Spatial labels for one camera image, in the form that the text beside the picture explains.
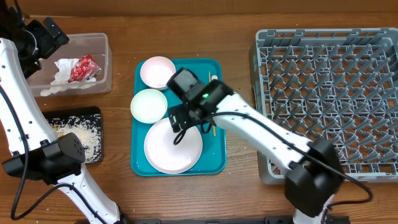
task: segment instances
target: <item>red wrapper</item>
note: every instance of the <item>red wrapper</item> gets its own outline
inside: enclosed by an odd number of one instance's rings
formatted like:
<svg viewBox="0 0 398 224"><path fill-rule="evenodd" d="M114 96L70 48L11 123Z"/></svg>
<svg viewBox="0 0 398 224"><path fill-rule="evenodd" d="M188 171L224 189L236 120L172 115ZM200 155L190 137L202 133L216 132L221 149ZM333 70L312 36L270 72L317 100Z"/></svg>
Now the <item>red wrapper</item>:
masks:
<svg viewBox="0 0 398 224"><path fill-rule="evenodd" d="M101 68L95 63L91 55L83 56L73 67L70 72L68 83L74 81L89 80L93 78Z"/></svg>

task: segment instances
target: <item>white bowl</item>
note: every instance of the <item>white bowl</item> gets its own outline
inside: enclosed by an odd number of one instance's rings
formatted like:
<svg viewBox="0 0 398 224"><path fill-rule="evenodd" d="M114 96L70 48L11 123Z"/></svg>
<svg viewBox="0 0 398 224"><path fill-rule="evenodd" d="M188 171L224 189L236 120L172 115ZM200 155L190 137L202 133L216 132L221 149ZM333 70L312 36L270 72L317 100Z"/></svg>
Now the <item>white bowl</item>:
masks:
<svg viewBox="0 0 398 224"><path fill-rule="evenodd" d="M169 118L154 124L144 141L144 152L149 163L165 174L179 174L195 165L201 155L203 141L197 127L187 130L178 145L174 145L177 133L173 132Z"/></svg>
<svg viewBox="0 0 398 224"><path fill-rule="evenodd" d="M154 124L166 114L166 96L159 90L142 90L132 98L130 110L136 120L146 124Z"/></svg>
<svg viewBox="0 0 398 224"><path fill-rule="evenodd" d="M165 57L156 56L146 60L141 67L140 76L145 85L156 90L165 90L167 82L175 73L175 65Z"/></svg>

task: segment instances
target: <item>plastic dish rack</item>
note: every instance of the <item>plastic dish rack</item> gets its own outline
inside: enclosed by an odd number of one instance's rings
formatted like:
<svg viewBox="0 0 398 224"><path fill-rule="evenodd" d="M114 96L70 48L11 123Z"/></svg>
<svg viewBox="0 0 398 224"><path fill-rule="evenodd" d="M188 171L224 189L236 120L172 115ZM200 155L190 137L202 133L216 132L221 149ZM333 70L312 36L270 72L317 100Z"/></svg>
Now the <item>plastic dish rack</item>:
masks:
<svg viewBox="0 0 398 224"><path fill-rule="evenodd" d="M344 171L398 182L398 30L260 30L250 51L257 109L311 140L329 139ZM267 184L284 176L258 153Z"/></svg>

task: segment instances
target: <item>wooden surface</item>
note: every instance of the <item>wooden surface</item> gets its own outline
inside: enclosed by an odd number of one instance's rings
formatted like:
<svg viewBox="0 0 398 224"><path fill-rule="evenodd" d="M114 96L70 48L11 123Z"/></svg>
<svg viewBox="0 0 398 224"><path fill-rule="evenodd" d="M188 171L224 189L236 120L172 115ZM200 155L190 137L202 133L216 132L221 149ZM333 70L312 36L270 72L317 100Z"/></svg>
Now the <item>wooden surface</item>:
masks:
<svg viewBox="0 0 398 224"><path fill-rule="evenodd" d="M78 17L398 11L394 0L19 0L19 4L30 15Z"/></svg>
<svg viewBox="0 0 398 224"><path fill-rule="evenodd" d="M211 57L219 61L224 81L253 104L248 52L259 29L398 27L397 14L268 14L207 17L103 17L56 19L67 34L104 32L113 51L113 89L101 95L38 98L43 111L96 105L104 120L104 160L90 165L104 193L131 218L163 220L204 218L262 218L292 214L283 186L263 184L258 178L256 150L235 134L227 134L228 164L218 175L139 177L130 167L129 105L134 69L155 55L169 58ZM10 158L0 129L0 161ZM9 212L19 179L0 171L0 223L12 223ZM375 199L365 205L336 208L352 223L397 223L397 184L370 184ZM27 181L18 213L32 205L50 186ZM343 184L337 200L366 194ZM84 216L60 192L44 200L18 223L70 224Z"/></svg>

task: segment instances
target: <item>white plate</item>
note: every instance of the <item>white plate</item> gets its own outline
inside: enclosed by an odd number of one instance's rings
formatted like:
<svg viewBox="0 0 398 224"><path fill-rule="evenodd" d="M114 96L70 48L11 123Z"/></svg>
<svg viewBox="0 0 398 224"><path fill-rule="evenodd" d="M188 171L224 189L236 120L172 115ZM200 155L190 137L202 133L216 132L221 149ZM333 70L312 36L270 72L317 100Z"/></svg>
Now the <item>white plate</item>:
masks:
<svg viewBox="0 0 398 224"><path fill-rule="evenodd" d="M130 110L133 117L139 122L154 124L166 114L166 96L159 90L142 90L131 100Z"/></svg>
<svg viewBox="0 0 398 224"><path fill-rule="evenodd" d="M168 118L155 123L144 141L145 156L149 163L165 174L179 174L195 165L200 157L203 142L198 128L187 130L180 144L173 141L174 133Z"/></svg>

